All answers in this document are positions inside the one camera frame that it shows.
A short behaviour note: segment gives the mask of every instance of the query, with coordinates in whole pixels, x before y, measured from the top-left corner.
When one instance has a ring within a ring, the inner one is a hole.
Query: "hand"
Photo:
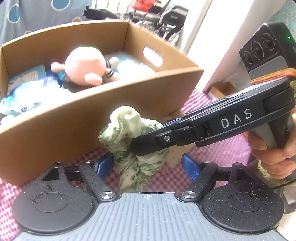
[[[252,148],[252,154],[261,160],[262,167],[271,177],[283,179],[295,170],[296,162],[289,160],[289,158],[296,155],[296,128],[291,132],[283,150],[268,149],[265,141],[252,132],[248,134],[248,141]]]

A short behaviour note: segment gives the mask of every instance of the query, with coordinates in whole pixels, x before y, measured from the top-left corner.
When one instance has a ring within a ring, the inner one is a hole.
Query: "screw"
[[[169,136],[165,136],[165,142],[169,142],[170,141],[170,137]]]
[[[107,199],[111,199],[111,198],[115,197],[115,194],[114,194],[114,192],[104,191],[104,192],[100,193],[100,197],[102,199],[107,200]]]
[[[193,191],[185,191],[185,192],[182,192],[182,196],[184,198],[191,199],[191,198],[195,198],[197,196],[197,194]]]

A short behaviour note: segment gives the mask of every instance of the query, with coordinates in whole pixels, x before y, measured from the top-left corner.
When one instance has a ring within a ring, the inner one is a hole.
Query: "crosshair symbol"
[[[145,196],[143,196],[144,198],[146,198],[147,200],[152,198],[152,196],[150,194],[146,194]]]

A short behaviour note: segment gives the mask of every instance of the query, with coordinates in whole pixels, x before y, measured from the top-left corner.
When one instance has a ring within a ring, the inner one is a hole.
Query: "colorful fabric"
[[[117,108],[110,115],[110,120],[111,123],[100,131],[99,140],[114,155],[114,168],[120,175],[119,190],[140,192],[150,182],[150,177],[161,169],[168,148],[140,157],[129,150],[131,139],[163,125],[155,120],[141,118],[129,106]]]

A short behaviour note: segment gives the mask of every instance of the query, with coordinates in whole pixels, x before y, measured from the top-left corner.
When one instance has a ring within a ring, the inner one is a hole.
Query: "cardboard box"
[[[160,119],[179,110],[203,70],[177,49],[137,26],[120,21],[87,21],[43,29],[0,48],[0,91],[7,80],[34,66],[63,63],[79,45],[97,46],[103,54],[126,51],[155,71],[129,82],[115,81],[86,89],[65,102],[53,100],[0,126],[0,178],[20,185],[38,177],[54,162],[69,161],[100,146],[99,131],[117,107],[134,107],[142,117]],[[160,67],[143,56],[150,48],[162,57]]]
[[[233,94],[238,90],[229,82],[217,83],[213,85],[209,91],[209,96],[217,99],[223,99],[225,96]]]

